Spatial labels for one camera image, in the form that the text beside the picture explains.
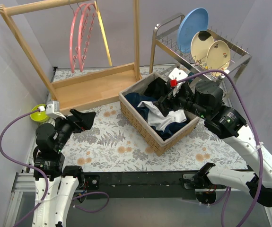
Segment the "white skirt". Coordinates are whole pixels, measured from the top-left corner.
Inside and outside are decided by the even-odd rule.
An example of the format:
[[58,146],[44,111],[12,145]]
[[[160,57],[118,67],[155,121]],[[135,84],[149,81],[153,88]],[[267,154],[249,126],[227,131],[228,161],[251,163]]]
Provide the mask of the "white skirt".
[[187,117],[183,110],[170,111],[167,116],[164,116],[156,105],[151,101],[141,101],[138,108],[148,109],[147,123],[149,126],[154,126],[158,131],[165,131],[165,128],[171,123],[184,123]]

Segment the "blue denim skirt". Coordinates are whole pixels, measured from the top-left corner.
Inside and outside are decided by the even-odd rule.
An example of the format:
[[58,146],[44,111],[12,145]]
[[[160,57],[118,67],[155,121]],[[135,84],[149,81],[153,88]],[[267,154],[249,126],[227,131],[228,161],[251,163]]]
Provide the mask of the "blue denim skirt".
[[[138,104],[141,101],[152,101],[150,97],[142,96],[138,93],[129,93],[125,96],[126,100],[135,108],[135,110],[141,115],[141,117],[147,122],[147,113],[148,109],[144,108],[138,108]],[[184,123],[171,123],[166,128],[165,131],[158,131],[154,126],[150,126],[161,138],[162,140],[167,140],[171,138],[175,133],[177,133],[180,129],[182,129],[184,126],[186,126],[190,120],[187,118],[187,121]]]

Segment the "pink hanger front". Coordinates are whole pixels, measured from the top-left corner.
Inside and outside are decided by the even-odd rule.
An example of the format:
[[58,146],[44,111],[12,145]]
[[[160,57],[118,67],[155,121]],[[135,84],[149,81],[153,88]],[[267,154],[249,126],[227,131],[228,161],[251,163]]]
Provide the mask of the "pink hanger front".
[[74,73],[75,69],[79,67],[78,61],[78,32],[79,22],[81,18],[81,11],[85,3],[79,5],[74,11],[74,17],[72,19],[70,28],[70,39],[69,39],[69,57],[70,57],[70,68],[71,72]]

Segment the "yellow hanger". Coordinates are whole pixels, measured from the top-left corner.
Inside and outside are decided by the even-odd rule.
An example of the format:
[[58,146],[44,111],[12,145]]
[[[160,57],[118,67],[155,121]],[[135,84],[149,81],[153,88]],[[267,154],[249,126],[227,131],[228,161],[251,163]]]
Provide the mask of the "yellow hanger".
[[101,31],[101,35],[102,35],[102,39],[104,42],[104,46],[105,46],[105,51],[106,51],[106,55],[107,55],[107,59],[108,59],[108,63],[109,66],[112,67],[112,59],[111,59],[111,55],[110,55],[110,51],[109,51],[109,46],[108,46],[108,42],[107,42],[107,37],[106,37],[106,33],[105,33],[105,29],[104,29],[104,25],[103,25],[103,21],[102,21],[102,17],[101,17],[101,13],[97,4],[97,1],[94,1],[95,7],[96,7],[96,13],[97,13],[97,18],[98,18],[98,22],[99,22],[99,26],[100,26],[100,31]]

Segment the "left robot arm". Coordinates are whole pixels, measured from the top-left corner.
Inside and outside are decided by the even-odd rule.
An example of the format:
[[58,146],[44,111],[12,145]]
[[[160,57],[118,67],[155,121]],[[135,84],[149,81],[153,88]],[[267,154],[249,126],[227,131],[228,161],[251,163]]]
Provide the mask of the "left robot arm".
[[64,227],[73,194],[85,185],[82,167],[63,166],[62,149],[72,134],[92,128],[96,112],[71,109],[70,113],[36,130],[34,227]]

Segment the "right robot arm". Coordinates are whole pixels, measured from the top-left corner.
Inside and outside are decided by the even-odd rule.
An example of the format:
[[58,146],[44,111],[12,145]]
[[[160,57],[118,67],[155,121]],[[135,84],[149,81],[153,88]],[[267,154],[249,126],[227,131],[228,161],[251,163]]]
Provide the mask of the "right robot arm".
[[163,115],[169,110],[183,109],[202,119],[204,126],[219,139],[230,145],[249,165],[251,172],[240,172],[205,164],[188,183],[194,187],[209,188],[224,185],[257,196],[258,203],[272,207],[272,155],[257,144],[252,127],[235,109],[224,105],[223,90],[213,81],[200,81],[195,90],[184,83],[178,94],[173,89],[160,97],[154,105]]

